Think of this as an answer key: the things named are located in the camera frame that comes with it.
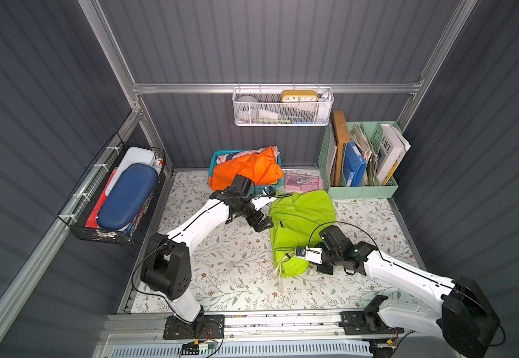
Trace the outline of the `lime green shorts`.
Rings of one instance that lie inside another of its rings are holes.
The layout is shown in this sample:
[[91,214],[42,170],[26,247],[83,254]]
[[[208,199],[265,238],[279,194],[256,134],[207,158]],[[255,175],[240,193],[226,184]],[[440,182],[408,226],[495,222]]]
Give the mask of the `lime green shorts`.
[[328,193],[318,190],[277,199],[269,217],[274,224],[270,239],[276,273],[288,278],[303,274],[310,265],[295,256],[296,248],[317,246],[319,231],[336,220],[336,211]]

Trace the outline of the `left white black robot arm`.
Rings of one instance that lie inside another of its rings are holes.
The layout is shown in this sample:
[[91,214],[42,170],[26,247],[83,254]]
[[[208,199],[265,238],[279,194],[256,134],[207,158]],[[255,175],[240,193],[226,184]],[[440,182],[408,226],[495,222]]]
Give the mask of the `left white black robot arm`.
[[192,324],[204,309],[189,289],[192,280],[191,254],[219,225],[243,218],[256,232],[274,226],[262,209],[277,199],[276,189],[265,186],[257,193],[252,179],[237,175],[225,189],[214,191],[204,206],[177,228],[151,238],[155,247],[147,249],[135,268],[150,291],[164,298],[177,320]]

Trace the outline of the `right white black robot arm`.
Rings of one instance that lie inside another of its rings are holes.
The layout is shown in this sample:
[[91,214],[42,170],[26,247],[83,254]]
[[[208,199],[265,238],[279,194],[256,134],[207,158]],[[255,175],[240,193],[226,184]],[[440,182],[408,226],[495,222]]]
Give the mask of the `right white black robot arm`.
[[344,320],[346,334],[360,328],[373,334],[418,332],[444,340],[464,357],[484,357],[496,345],[495,335],[505,331],[474,280],[455,280],[406,264],[381,251],[375,240],[352,243],[339,224],[334,221],[319,225],[312,234],[320,238],[320,243],[297,248],[296,255],[316,264],[321,273],[333,274],[336,267],[341,267],[347,275],[360,274],[390,283],[419,300],[408,304],[376,295],[357,322]]

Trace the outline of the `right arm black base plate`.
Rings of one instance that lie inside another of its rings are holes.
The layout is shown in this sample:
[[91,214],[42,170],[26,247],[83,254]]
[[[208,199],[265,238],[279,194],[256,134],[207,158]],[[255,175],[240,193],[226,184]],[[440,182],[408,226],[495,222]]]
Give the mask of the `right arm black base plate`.
[[340,313],[338,326],[344,329],[348,336],[386,334],[398,337],[405,330],[398,327],[390,327],[377,313],[366,313],[362,310],[343,311]]

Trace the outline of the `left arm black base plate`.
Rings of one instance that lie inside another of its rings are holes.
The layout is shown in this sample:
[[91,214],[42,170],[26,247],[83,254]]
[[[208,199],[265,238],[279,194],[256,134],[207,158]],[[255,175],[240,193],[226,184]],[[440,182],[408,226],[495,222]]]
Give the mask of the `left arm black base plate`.
[[167,318],[163,332],[164,340],[222,340],[225,316],[204,315],[193,323],[186,323],[175,316]]

